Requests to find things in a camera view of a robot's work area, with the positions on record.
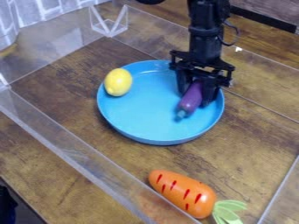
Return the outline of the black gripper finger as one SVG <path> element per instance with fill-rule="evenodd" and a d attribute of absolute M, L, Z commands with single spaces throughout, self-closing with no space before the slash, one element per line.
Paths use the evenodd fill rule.
<path fill-rule="evenodd" d="M 216 99 L 221 87 L 229 85 L 229 79 L 202 79 L 201 80 L 201 106 L 206 107 Z"/>
<path fill-rule="evenodd" d="M 178 93 L 182 95 L 192 83 L 192 77 L 189 76 L 189 72 L 186 70 L 178 69 L 176 71 L 176 83 Z"/>

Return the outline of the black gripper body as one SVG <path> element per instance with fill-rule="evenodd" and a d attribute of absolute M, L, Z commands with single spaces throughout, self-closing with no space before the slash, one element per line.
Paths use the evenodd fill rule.
<path fill-rule="evenodd" d="M 189 50 L 186 52 L 170 50 L 169 68 L 176 72 L 184 69 L 192 79 L 229 79 L 234 67 L 221 60 L 221 46 L 229 46 L 222 41 L 224 27 L 201 29 L 189 27 Z"/>

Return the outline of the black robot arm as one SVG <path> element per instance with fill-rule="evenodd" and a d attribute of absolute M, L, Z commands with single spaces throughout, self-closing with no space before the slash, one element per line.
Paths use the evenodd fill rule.
<path fill-rule="evenodd" d="M 229 0 L 186 0 L 190 24 L 189 50 L 170 50 L 169 68 L 176 73 L 178 93 L 182 95 L 194 80 L 201 82 L 201 106 L 216 99 L 220 87 L 228 87 L 234 67 L 221 60 L 224 25 L 229 25 Z"/>

